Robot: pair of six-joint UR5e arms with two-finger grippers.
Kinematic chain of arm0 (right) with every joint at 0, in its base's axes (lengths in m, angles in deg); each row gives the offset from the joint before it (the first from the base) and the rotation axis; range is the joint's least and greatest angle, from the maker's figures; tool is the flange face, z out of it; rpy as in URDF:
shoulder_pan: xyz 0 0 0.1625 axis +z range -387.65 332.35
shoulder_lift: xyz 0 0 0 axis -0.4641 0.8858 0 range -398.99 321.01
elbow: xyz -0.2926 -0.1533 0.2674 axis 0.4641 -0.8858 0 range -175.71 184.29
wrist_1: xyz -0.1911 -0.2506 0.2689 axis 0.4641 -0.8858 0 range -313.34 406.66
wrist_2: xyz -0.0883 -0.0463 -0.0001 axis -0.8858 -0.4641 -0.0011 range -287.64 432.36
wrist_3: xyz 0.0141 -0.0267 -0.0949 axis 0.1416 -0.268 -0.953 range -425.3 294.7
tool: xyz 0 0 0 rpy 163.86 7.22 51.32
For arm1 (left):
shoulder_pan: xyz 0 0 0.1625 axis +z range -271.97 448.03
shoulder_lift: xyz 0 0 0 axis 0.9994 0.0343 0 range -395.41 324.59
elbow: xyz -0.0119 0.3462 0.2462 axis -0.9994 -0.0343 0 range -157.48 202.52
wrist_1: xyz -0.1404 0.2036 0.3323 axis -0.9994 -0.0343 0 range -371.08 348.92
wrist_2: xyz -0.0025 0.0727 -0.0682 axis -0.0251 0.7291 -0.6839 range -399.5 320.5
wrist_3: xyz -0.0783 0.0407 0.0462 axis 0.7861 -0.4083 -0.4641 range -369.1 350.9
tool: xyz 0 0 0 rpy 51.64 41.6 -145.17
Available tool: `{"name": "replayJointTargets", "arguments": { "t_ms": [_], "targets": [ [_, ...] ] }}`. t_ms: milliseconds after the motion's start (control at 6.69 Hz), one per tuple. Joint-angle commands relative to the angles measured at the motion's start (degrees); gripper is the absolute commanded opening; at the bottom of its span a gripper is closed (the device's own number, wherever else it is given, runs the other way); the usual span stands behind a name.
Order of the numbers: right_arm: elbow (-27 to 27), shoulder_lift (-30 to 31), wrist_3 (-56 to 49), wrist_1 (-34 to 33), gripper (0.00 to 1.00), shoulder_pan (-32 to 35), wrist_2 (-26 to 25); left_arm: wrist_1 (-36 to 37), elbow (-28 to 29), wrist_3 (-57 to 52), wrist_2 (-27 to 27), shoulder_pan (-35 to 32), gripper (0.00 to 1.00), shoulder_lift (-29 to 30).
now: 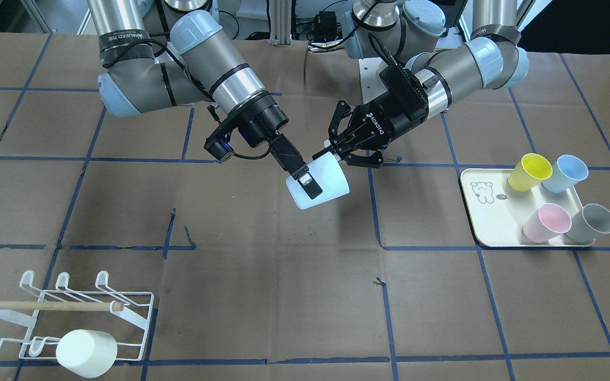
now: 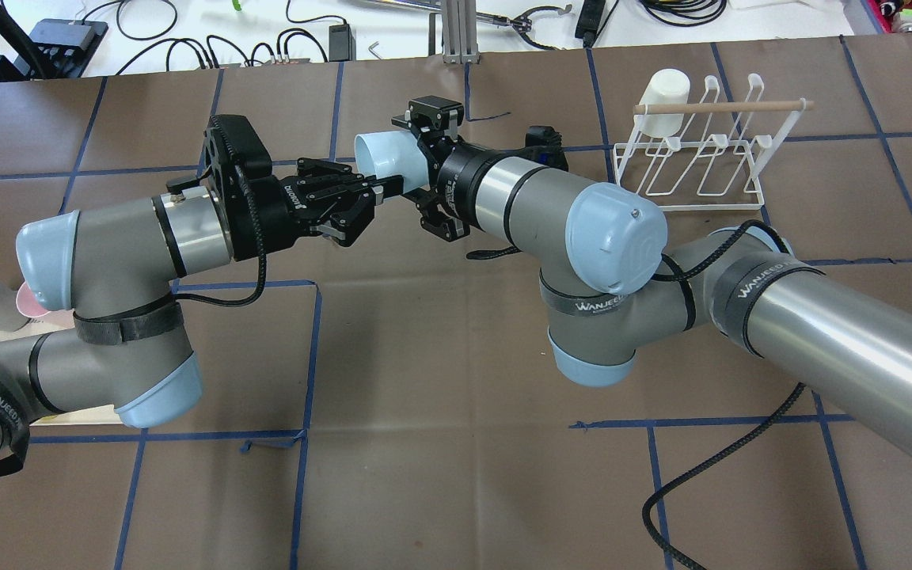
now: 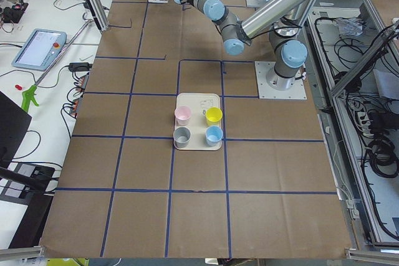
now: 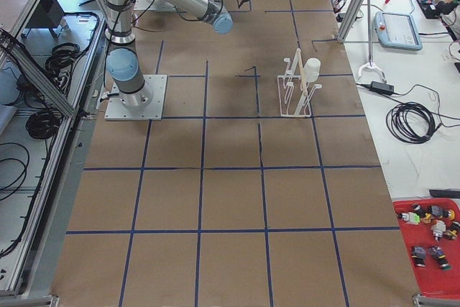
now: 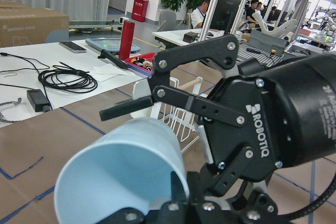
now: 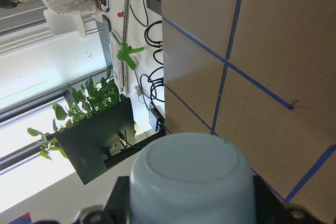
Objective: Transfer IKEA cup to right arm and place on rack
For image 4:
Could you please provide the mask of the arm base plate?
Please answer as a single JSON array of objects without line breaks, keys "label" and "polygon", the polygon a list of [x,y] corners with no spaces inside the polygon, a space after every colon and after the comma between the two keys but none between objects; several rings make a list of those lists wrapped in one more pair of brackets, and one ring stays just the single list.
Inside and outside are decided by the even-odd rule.
[{"label": "arm base plate", "polygon": [[166,89],[166,75],[144,75],[143,89],[133,94],[122,93],[114,83],[111,92],[117,93],[118,96],[109,99],[105,111],[105,120],[161,120]]},{"label": "arm base plate", "polygon": [[175,12],[175,7],[164,0],[136,0],[135,11]]}]

